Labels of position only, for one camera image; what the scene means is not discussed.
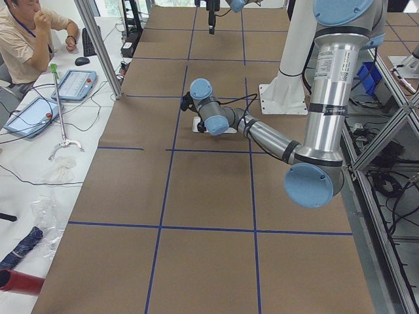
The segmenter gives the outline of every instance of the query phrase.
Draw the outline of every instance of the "man's arm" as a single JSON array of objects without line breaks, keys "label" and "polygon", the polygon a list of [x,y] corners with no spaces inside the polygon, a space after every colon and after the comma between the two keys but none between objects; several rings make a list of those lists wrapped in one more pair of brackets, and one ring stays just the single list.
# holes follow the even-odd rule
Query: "man's arm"
[{"label": "man's arm", "polygon": [[33,68],[45,72],[48,69],[48,64],[50,62],[48,40],[49,33],[51,32],[51,21],[47,15],[42,13],[42,11],[36,12],[33,20],[36,25],[37,40],[35,41],[32,58],[30,58],[27,63]]},{"label": "man's arm", "polygon": [[76,39],[79,37],[79,27],[75,22],[70,21],[70,23],[68,23],[67,25],[66,30],[68,34],[68,37],[65,40],[65,43],[67,44],[67,50],[73,51],[77,47]]}]

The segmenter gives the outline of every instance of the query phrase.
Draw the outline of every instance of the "blue tablet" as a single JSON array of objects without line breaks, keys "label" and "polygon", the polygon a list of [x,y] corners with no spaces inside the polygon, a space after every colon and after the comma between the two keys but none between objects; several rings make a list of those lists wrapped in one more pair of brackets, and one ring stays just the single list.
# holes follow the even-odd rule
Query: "blue tablet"
[{"label": "blue tablet", "polygon": [[[58,85],[60,99],[82,101],[89,94],[97,77],[95,71],[68,70]],[[57,99],[55,92],[51,98]]]},{"label": "blue tablet", "polygon": [[57,115],[58,104],[55,101],[38,97],[3,127],[13,135],[31,139],[40,134]]}]

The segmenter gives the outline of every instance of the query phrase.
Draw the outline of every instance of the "dark blue roll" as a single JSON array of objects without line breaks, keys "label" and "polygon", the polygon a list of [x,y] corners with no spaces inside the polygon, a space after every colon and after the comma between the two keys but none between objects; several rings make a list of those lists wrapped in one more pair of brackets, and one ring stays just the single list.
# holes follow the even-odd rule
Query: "dark blue roll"
[{"label": "dark blue roll", "polygon": [[38,242],[43,238],[43,232],[38,227],[33,227],[30,233],[14,248],[14,250],[0,262],[0,270],[8,268],[12,270],[17,264],[26,256],[27,253],[33,250]]}]

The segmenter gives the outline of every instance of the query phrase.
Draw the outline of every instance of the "red cylinder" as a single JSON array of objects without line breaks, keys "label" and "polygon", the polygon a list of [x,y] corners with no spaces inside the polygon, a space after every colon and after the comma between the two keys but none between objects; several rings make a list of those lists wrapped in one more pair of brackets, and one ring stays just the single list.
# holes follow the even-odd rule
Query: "red cylinder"
[{"label": "red cylinder", "polygon": [[13,293],[39,295],[44,279],[15,270],[0,270],[0,290]]}]

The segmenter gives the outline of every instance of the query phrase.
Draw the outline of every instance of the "person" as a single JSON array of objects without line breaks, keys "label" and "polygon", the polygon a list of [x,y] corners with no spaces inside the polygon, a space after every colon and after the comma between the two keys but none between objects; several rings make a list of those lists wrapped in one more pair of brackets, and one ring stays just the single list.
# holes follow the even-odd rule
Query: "person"
[{"label": "person", "polygon": [[69,18],[41,8],[39,0],[5,0],[0,8],[0,53],[13,84],[35,82],[54,56],[51,29],[67,30],[67,50],[76,49],[79,27]]}]

